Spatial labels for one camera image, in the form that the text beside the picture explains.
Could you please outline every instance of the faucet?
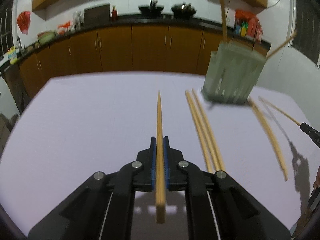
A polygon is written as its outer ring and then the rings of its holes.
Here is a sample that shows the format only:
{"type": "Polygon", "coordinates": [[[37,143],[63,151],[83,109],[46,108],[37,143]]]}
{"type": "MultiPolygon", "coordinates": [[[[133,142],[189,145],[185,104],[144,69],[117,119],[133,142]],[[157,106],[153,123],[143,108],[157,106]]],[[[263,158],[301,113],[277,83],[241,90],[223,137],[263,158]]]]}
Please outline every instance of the faucet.
{"type": "Polygon", "coordinates": [[[22,46],[21,46],[21,40],[20,40],[20,37],[19,37],[19,36],[17,37],[17,41],[18,41],[18,43],[19,43],[19,51],[20,51],[21,54],[22,54],[22,46]]]}

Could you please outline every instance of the wooden chopstick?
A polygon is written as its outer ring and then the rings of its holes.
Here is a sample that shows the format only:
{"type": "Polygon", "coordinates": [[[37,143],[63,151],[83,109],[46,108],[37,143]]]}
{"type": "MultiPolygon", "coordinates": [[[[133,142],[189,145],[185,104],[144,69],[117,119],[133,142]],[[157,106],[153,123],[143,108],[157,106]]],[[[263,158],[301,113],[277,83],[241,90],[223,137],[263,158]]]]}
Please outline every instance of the wooden chopstick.
{"type": "Polygon", "coordinates": [[[156,152],[156,223],[165,223],[165,183],[164,183],[164,156],[162,137],[161,96],[158,92],[157,105],[157,152],[156,152]]]}
{"type": "Polygon", "coordinates": [[[218,159],[219,169],[218,170],[216,169],[216,171],[219,171],[219,170],[226,171],[226,167],[224,165],[219,146],[217,144],[216,138],[214,137],[211,125],[208,120],[208,116],[207,116],[206,112],[204,111],[202,104],[200,103],[200,100],[198,98],[198,95],[196,94],[194,89],[192,89],[192,94],[196,100],[196,104],[197,104],[197,106],[200,110],[201,116],[202,116],[202,118],[200,118],[200,120],[202,121],[202,119],[203,119],[204,123],[205,123],[205,124],[201,124],[201,126],[205,127],[205,129],[204,129],[206,131],[205,135],[207,135],[207,136],[205,136],[205,138],[206,138],[208,145],[209,145],[209,150],[211,153],[212,161],[214,160],[214,155],[218,159]]]}
{"type": "Polygon", "coordinates": [[[269,101],[265,100],[264,98],[259,96],[259,100],[264,102],[265,104],[271,106],[273,109],[276,109],[277,111],[279,111],[281,114],[284,114],[286,117],[288,117],[291,121],[295,122],[298,126],[301,125],[301,123],[299,123],[297,120],[295,120],[293,117],[291,117],[290,115],[288,115],[285,111],[281,110],[280,108],[278,108],[277,106],[275,106],[274,104],[270,103],[269,101]]]}
{"type": "Polygon", "coordinates": [[[206,142],[204,140],[203,129],[200,126],[199,116],[196,113],[196,108],[195,108],[195,105],[193,103],[193,100],[191,98],[191,95],[190,95],[189,91],[186,91],[186,97],[187,97],[187,102],[188,102],[188,105],[189,105],[189,108],[190,108],[190,112],[191,112],[191,115],[192,115],[192,119],[193,119],[193,122],[195,124],[196,131],[197,131],[197,134],[198,134],[198,137],[199,137],[199,141],[200,141],[200,145],[201,145],[201,149],[202,149],[202,153],[203,153],[203,157],[204,157],[204,162],[205,162],[205,165],[207,167],[207,171],[210,172],[210,173],[213,173],[213,169],[212,169],[212,166],[211,166],[207,145],[206,145],[206,142]]]}
{"type": "Polygon", "coordinates": [[[222,17],[222,37],[223,42],[227,43],[227,24],[226,24],[226,12],[224,7],[224,0],[220,0],[221,17],[222,17]]]}
{"type": "Polygon", "coordinates": [[[269,53],[267,56],[266,56],[266,59],[272,57],[274,54],[276,54],[279,50],[281,50],[286,44],[289,43],[289,41],[291,41],[295,36],[297,35],[297,31],[294,31],[294,33],[289,37],[287,38],[284,43],[282,43],[278,48],[276,48],[274,51],[272,51],[271,53],[269,53]]]}
{"type": "Polygon", "coordinates": [[[261,126],[263,127],[263,129],[265,130],[266,134],[268,135],[269,141],[271,142],[271,145],[273,147],[273,150],[278,158],[278,162],[279,165],[281,167],[281,170],[283,172],[284,175],[284,179],[285,181],[288,180],[288,170],[287,167],[285,165],[285,161],[284,161],[284,157],[283,154],[281,152],[281,148],[279,146],[279,143],[275,137],[275,135],[273,134],[267,120],[264,118],[263,113],[260,111],[260,109],[258,108],[258,106],[255,104],[255,102],[252,99],[248,99],[248,102],[251,106],[251,109],[253,110],[253,112],[255,113],[255,115],[257,116],[257,119],[259,120],[261,126]]]}

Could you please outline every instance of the cable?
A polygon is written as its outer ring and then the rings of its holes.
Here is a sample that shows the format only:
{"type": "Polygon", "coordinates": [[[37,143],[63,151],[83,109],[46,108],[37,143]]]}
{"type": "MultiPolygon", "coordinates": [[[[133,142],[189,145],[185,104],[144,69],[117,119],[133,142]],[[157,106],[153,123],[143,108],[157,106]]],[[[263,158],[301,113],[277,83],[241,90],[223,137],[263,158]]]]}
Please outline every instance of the cable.
{"type": "Polygon", "coordinates": [[[279,0],[278,2],[276,2],[274,5],[271,5],[269,7],[267,7],[266,9],[272,8],[273,6],[276,6],[281,0],[279,0]]]}
{"type": "Polygon", "coordinates": [[[227,13],[226,13],[226,21],[227,21],[227,16],[228,16],[229,8],[230,8],[230,1],[231,1],[231,0],[229,0],[229,3],[228,3],[228,10],[227,10],[227,13]]]}

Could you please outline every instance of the hand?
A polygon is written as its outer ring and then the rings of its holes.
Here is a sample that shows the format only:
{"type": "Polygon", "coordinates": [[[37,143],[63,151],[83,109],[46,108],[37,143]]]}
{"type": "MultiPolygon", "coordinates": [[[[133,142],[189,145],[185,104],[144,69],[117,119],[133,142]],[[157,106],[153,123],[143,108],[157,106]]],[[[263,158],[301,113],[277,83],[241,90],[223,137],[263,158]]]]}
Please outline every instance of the hand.
{"type": "Polygon", "coordinates": [[[320,167],[318,168],[316,181],[313,183],[313,188],[316,189],[316,187],[320,187],[320,167]]]}

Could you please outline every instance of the white tabletop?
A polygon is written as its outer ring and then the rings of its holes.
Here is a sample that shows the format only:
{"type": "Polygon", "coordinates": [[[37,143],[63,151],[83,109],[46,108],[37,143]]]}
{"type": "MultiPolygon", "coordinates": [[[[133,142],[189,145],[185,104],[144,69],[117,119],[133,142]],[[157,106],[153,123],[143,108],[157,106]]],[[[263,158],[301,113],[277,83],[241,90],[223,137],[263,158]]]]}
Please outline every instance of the white tabletop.
{"type": "MultiPolygon", "coordinates": [[[[0,163],[2,206],[27,235],[94,172],[112,173],[135,160],[156,136],[158,90],[163,135],[169,137],[170,147],[181,150],[184,159],[205,170],[185,99],[186,89],[199,91],[203,82],[202,76],[137,72],[51,79],[23,113],[4,150],[0,163]]],[[[300,122],[308,122],[289,96],[255,87],[251,97],[262,110],[259,95],[300,122]]],[[[249,107],[205,104],[205,109],[229,175],[291,228],[300,217],[301,201],[295,188],[291,148],[283,132],[264,110],[284,154],[287,182],[267,135],[249,107]]],[[[310,190],[308,184],[313,183],[319,165],[310,163],[310,158],[318,158],[319,149],[296,124],[273,113],[297,152],[309,159],[310,178],[306,171],[297,183],[310,190]]],[[[165,225],[155,224],[154,202],[153,193],[136,194],[132,239],[166,239],[168,234],[187,239],[183,193],[167,195],[165,225]]]]}

